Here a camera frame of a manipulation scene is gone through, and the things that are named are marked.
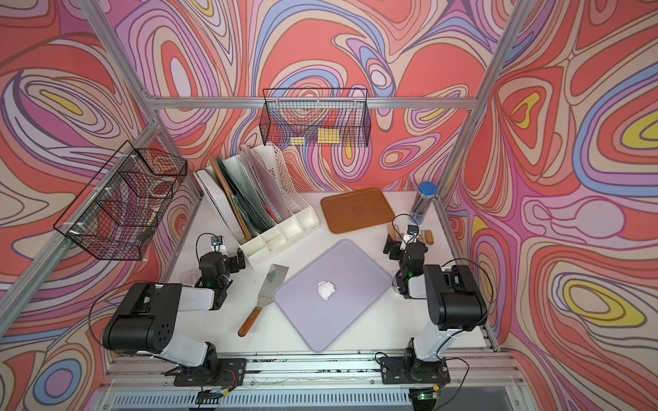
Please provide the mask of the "wooden dough roller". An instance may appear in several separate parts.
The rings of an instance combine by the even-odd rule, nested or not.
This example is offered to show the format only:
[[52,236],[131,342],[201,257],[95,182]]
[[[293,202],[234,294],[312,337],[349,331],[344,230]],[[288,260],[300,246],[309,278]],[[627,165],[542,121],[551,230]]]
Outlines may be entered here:
[[401,234],[397,226],[394,224],[394,225],[389,225],[387,227],[387,234],[390,236],[390,238],[393,241],[397,241],[397,242],[408,243],[413,241],[420,241],[425,243],[426,245],[435,244],[435,238],[432,231],[419,231],[417,234],[414,235],[409,235],[404,233]]

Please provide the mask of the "purple cutting board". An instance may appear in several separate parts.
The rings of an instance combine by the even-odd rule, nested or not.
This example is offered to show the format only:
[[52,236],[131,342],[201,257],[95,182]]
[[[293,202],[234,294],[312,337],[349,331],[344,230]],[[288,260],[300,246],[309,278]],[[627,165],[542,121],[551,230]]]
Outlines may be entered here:
[[[336,292],[323,301],[318,283]],[[354,241],[341,240],[285,281],[273,300],[308,348],[328,349],[361,315],[392,288],[392,277]]]

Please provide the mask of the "white dough piece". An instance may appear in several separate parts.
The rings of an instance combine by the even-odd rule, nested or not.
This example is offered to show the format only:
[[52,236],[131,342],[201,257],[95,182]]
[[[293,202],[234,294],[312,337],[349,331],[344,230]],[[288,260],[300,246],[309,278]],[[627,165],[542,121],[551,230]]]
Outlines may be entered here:
[[318,283],[317,292],[323,301],[328,301],[336,292],[336,288],[335,285],[329,281],[321,281]]

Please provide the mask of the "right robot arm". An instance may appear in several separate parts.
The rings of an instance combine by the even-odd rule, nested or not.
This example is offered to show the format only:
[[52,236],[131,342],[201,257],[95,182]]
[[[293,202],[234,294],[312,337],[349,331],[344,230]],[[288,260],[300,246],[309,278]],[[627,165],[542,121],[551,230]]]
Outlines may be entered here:
[[401,296],[414,297],[414,282],[421,281],[425,287],[429,320],[405,350],[407,368],[443,361],[446,350],[458,337],[483,325],[488,318],[488,303],[471,269],[467,265],[428,265],[427,252],[427,245],[421,241],[396,241],[391,236],[383,248],[390,260],[399,263],[393,285]]

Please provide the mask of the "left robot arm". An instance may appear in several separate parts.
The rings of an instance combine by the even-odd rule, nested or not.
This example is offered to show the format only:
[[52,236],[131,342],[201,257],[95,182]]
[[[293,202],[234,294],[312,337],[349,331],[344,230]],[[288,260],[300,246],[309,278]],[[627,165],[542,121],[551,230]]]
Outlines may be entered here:
[[200,257],[200,278],[193,286],[133,284],[103,331],[103,347],[118,354],[148,354],[184,368],[203,366],[211,344],[177,332],[178,315],[219,310],[231,275],[245,267],[242,250],[232,256],[212,251]]

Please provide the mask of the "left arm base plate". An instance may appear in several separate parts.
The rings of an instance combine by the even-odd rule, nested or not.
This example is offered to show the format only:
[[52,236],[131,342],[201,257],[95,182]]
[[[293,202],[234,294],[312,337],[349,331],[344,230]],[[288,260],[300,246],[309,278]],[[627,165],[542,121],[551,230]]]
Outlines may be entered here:
[[173,373],[176,387],[237,387],[243,384],[247,360],[219,358],[196,368],[180,366]]

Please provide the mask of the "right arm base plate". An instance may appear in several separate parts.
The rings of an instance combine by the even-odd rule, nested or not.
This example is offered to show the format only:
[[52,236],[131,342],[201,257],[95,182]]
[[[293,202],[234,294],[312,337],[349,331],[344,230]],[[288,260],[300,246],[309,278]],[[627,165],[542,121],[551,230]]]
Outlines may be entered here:
[[377,356],[375,361],[380,366],[380,376],[384,385],[444,386],[451,382],[445,361],[426,362],[391,356]]

